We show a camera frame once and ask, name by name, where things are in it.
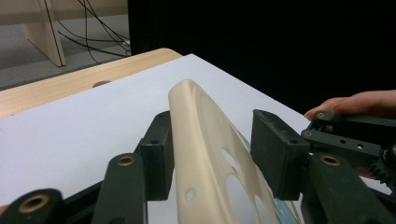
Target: wooden table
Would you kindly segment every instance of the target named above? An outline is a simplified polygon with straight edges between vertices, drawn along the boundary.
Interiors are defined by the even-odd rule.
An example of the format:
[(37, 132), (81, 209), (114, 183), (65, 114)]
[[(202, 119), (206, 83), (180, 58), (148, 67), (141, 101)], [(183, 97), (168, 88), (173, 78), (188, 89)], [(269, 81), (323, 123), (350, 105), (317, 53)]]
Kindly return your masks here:
[(171, 49), (155, 49), (115, 62), (0, 91), (0, 118), (89, 90), (102, 83), (127, 77), (180, 57), (182, 55)]

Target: human hand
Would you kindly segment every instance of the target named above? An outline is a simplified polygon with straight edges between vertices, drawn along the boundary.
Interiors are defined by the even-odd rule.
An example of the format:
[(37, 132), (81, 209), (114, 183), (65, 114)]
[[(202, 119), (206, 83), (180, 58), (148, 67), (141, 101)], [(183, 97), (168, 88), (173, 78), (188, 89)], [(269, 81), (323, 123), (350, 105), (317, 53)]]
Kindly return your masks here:
[(0, 216), (6, 211), (7, 205), (0, 206)]
[(308, 110), (304, 116), (312, 121), (319, 110), (335, 114), (356, 114), (383, 119), (396, 119), (396, 90), (363, 91), (349, 97), (335, 97)]

